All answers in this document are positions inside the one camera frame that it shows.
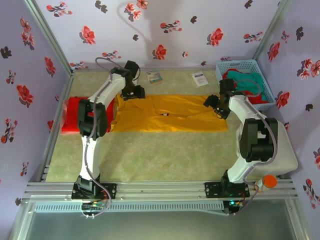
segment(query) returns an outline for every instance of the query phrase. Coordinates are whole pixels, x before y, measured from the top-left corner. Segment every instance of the table surface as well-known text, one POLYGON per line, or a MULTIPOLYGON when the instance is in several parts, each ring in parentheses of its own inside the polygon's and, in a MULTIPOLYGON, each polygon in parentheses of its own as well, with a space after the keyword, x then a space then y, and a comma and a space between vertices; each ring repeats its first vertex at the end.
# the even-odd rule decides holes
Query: table surface
MULTIPOLYGON (((204 70, 209 84, 197 87, 194 70, 159 71, 163 82, 150 84, 141 72, 139 84, 146 94, 211 95, 219 92, 214 70, 204 70)), ((70 96, 91 96, 108 78, 104 71, 77 72, 70 96)), ((101 142, 101 181, 220 180, 236 156, 235 114, 227 119, 226 132, 112 132, 101 142)), ((79 134, 59 134, 47 182, 74 182, 82 165, 79 134)))

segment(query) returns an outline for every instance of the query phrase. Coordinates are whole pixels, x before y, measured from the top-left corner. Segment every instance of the glass panel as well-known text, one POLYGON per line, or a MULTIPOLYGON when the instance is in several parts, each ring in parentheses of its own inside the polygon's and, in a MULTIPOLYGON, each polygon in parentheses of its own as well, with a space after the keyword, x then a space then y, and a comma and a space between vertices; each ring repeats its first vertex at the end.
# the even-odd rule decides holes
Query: glass panel
POLYGON ((236 216, 205 212, 34 213, 28 240, 295 240, 284 200, 255 200, 236 216))

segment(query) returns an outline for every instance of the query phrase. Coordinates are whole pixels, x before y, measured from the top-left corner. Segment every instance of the black bracket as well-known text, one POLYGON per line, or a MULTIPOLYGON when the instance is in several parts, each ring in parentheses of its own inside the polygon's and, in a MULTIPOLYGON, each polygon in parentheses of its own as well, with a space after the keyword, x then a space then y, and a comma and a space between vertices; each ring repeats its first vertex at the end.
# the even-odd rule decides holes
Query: black bracket
POLYGON ((250 197, 248 185, 245 183, 233 183, 235 185, 233 191, 223 191, 222 183, 216 182, 205 182, 204 190, 205 197, 207 199, 221 199, 221 198, 242 198, 243 194, 246 198, 250 197))
POLYGON ((221 177, 221 181, 205 182, 204 191, 207 199, 213 198, 248 198, 249 187, 245 183, 233 183, 229 181, 228 170, 221 177))
MULTIPOLYGON (((111 195, 111 199, 116 199, 116 194, 117 194, 117 184, 116 183, 100 183, 102 186, 104 186, 108 192, 111 195)), ((97 201, 97 200, 102 200, 105 199, 106 194, 103 192, 102 189, 100 189, 99 193, 96 195, 88 194, 87 192, 79 189, 78 184, 73 185, 73 190, 71 194, 71 199, 72 200, 91 200, 91 201, 97 201)))

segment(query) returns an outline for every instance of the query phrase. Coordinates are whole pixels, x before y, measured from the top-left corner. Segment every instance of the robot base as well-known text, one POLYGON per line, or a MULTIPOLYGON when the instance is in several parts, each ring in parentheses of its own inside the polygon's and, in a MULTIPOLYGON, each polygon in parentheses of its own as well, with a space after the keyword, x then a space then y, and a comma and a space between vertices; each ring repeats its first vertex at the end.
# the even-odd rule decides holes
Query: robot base
MULTIPOLYGON (((93 191, 90 191, 86 188, 82 187, 83 182, 89 182, 85 179, 82 179, 81 176, 78 176, 77 181, 73 185, 73 190, 71 194, 72 200, 88 200, 88 201, 97 201, 106 198, 106 194, 102 191, 99 186, 92 181, 90 181, 90 185, 92 186, 93 191)), ((115 183, 101 183, 110 193, 111 199, 116 198, 117 193, 117 184, 115 183)))
POLYGON ((232 183, 228 178, 228 170, 224 172, 221 182, 205 182, 205 196, 207 199, 214 198, 241 198, 243 195, 248 198, 250 192, 245 183, 232 183))

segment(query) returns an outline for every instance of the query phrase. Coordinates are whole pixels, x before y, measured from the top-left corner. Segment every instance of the floral wallpaper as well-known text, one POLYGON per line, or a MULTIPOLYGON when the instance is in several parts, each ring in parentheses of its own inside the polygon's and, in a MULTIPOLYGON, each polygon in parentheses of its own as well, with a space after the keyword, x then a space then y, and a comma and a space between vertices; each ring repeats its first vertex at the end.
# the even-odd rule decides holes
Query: floral wallpaper
POLYGON ((0 239, 8 239, 27 183, 43 160, 67 73, 25 3, 11 0, 1 7, 0 239))
POLYGON ((290 176, 312 240, 320 236, 319 8, 318 0, 293 1, 258 60, 276 96, 267 115, 284 123, 299 161, 290 176))
POLYGON ((121 56, 116 63, 132 60, 142 68, 212 68, 221 59, 251 59, 279 0, 36 2, 70 68, 98 69, 95 58, 114 50, 121 56))

